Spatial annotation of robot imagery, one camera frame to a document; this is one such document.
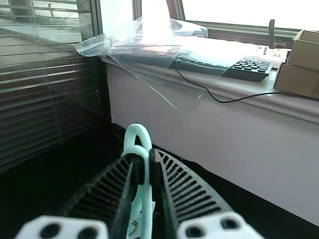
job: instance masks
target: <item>screw hole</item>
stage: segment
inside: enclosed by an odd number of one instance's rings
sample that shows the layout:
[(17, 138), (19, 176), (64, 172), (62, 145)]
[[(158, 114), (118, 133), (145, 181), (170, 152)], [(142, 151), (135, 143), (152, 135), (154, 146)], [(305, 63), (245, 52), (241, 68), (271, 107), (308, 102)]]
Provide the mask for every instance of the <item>screw hole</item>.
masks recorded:
[(224, 229), (236, 229), (240, 227), (239, 223), (233, 219), (223, 219), (221, 225)]
[(186, 235), (188, 238), (201, 238), (205, 233), (201, 228), (192, 226), (186, 229)]
[(55, 237), (56, 235), (58, 235), (59, 231), (60, 231), (59, 224), (49, 224), (41, 230), (40, 236), (43, 239), (52, 238), (52, 237)]
[(78, 239), (95, 239), (98, 232), (94, 228), (85, 228), (80, 231)]

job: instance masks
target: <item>black cable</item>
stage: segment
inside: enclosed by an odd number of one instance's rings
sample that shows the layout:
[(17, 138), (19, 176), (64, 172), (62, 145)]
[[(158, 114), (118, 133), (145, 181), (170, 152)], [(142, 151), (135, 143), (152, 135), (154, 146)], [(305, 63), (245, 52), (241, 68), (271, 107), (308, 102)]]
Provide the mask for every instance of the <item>black cable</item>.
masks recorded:
[(197, 84), (195, 82), (192, 82), (188, 79), (185, 78), (185, 76), (183, 76), (181, 74), (181, 72), (179, 71), (178, 69), (178, 66), (177, 66), (177, 63), (178, 63), (178, 59), (176, 59), (176, 62), (175, 62), (175, 67), (176, 67), (176, 71), (177, 73), (184, 79), (186, 80), (187, 82), (195, 85), (195, 86), (198, 86), (198, 87), (201, 87), (203, 89), (205, 89), (209, 95), (217, 102), (221, 103), (221, 104), (226, 104), (226, 103), (233, 103), (233, 102), (237, 102), (237, 101), (242, 101), (242, 100), (245, 100), (245, 99), (249, 99), (249, 98), (252, 98), (252, 97), (256, 97), (256, 96), (264, 96), (264, 95), (294, 95), (294, 94), (291, 94), (291, 93), (282, 93), (282, 92), (266, 92), (266, 93), (260, 93), (260, 94), (255, 94), (255, 95), (251, 95), (251, 96), (246, 96), (246, 97), (243, 97), (243, 98), (239, 98), (239, 99), (235, 99), (235, 100), (230, 100), (230, 101), (220, 101), (219, 99), (215, 98), (212, 93), (209, 91), (209, 89), (205, 86), (202, 86), (200, 84)]

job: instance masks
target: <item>black floor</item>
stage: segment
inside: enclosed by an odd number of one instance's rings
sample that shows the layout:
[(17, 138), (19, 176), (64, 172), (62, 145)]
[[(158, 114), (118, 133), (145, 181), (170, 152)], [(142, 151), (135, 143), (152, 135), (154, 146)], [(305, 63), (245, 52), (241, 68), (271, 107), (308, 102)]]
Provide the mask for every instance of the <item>black floor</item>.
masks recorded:
[[(93, 131), (0, 174), (0, 238), (12, 239), (25, 222), (55, 214), (77, 189), (118, 158), (122, 145), (116, 132), (116, 127)], [(266, 239), (319, 239), (317, 226), (196, 163), (183, 162)]]

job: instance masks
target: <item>white 3d-printed part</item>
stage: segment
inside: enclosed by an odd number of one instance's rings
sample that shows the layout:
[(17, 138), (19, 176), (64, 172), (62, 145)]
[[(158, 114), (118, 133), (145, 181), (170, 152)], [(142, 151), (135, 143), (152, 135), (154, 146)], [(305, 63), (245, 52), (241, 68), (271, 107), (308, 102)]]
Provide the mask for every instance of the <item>white 3d-printed part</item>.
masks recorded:
[[(48, 225), (58, 225), (58, 233), (53, 237), (42, 237), (42, 230)], [(94, 230), (94, 239), (108, 239), (108, 229), (104, 222), (97, 220), (41, 216), (23, 225), (15, 239), (78, 239), (84, 229)]]
[(235, 212), (213, 214), (182, 222), (177, 230), (177, 239), (189, 238), (263, 239)]

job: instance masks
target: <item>white wall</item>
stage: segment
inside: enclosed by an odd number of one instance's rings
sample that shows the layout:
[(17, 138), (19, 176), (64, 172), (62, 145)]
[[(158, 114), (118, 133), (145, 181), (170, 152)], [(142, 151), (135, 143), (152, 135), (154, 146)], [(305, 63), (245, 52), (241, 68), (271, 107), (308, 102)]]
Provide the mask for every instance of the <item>white wall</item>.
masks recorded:
[(108, 76), (113, 122), (142, 123), (156, 145), (319, 225), (319, 124), (115, 66)]
[(133, 20), (132, 0), (100, 0), (103, 33), (114, 32)]

